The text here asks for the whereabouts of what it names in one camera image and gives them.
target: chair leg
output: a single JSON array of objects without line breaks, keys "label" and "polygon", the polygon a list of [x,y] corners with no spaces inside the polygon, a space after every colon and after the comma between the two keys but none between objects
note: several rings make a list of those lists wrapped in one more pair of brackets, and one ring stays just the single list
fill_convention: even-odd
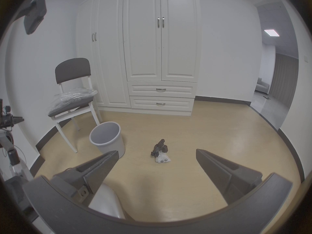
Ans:
[{"label": "chair leg", "polygon": [[100,122],[103,122],[103,120],[102,120],[102,117],[101,117],[101,114],[99,113],[99,107],[97,106],[97,103],[96,103],[96,99],[95,98],[93,98],[93,102],[94,102],[94,107],[95,107],[95,110],[96,110],[96,112],[97,112],[97,115],[98,115],[98,117],[99,117],[99,121]]},{"label": "chair leg", "polygon": [[74,146],[69,142],[69,140],[66,138],[66,136],[63,133],[62,128],[60,127],[60,124],[58,122],[55,123],[55,126],[57,127],[57,130],[60,132],[60,134],[62,135],[62,137],[64,138],[64,140],[67,142],[67,144],[71,147],[71,149],[77,153],[78,151],[76,150],[76,148],[74,148]]},{"label": "chair leg", "polygon": [[96,112],[94,111],[92,102],[89,103],[89,107],[90,107],[91,113],[92,113],[92,115],[93,115],[93,118],[94,118],[94,120],[96,121],[96,124],[99,125],[99,119],[98,119],[97,116],[96,116]]},{"label": "chair leg", "polygon": [[75,126],[76,130],[77,130],[77,131],[79,131],[79,130],[80,130],[80,128],[79,128],[79,126],[78,126],[77,122],[75,121],[74,117],[71,117],[71,119],[72,119],[72,121],[73,121],[73,124],[74,124],[74,126]]}]

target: light wood floor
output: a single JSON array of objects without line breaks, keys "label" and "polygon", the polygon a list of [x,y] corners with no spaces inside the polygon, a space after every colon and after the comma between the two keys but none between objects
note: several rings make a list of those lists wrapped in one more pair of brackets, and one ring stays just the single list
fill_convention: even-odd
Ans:
[{"label": "light wood floor", "polygon": [[[265,230],[285,211],[300,185],[295,161],[278,134],[246,105],[195,101],[192,116],[149,115],[101,111],[103,121],[121,126],[125,155],[105,183],[118,195],[123,208],[137,221],[176,221],[214,212],[227,206],[196,161],[205,149],[243,166],[293,182],[283,207]],[[89,142],[96,126],[91,113],[75,117],[63,129],[77,147],[74,153],[59,133],[42,148],[45,162],[36,176],[48,178],[101,155]],[[150,156],[162,138],[171,162],[158,164]]]}]

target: gray trash can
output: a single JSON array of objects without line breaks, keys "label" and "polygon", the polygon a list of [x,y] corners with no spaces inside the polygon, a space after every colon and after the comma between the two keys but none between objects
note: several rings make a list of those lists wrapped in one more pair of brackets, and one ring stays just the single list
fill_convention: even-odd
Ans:
[{"label": "gray trash can", "polygon": [[119,158],[124,155],[125,147],[121,137],[121,128],[113,121],[104,122],[91,131],[90,142],[103,153],[118,151]]}]

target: sofa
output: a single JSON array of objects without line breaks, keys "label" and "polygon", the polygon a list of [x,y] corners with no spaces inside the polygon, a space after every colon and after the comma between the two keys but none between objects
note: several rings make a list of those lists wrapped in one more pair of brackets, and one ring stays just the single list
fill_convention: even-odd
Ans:
[{"label": "sofa", "polygon": [[255,90],[259,92],[263,92],[265,94],[269,93],[270,85],[262,81],[262,78],[258,78],[257,85],[255,86]]}]

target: white wardrobe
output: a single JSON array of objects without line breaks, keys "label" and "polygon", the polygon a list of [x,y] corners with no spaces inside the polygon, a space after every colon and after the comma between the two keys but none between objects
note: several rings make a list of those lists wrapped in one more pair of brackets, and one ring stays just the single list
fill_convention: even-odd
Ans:
[{"label": "white wardrobe", "polygon": [[199,0],[84,1],[77,15],[77,57],[90,62],[99,109],[191,115],[200,15]]}]

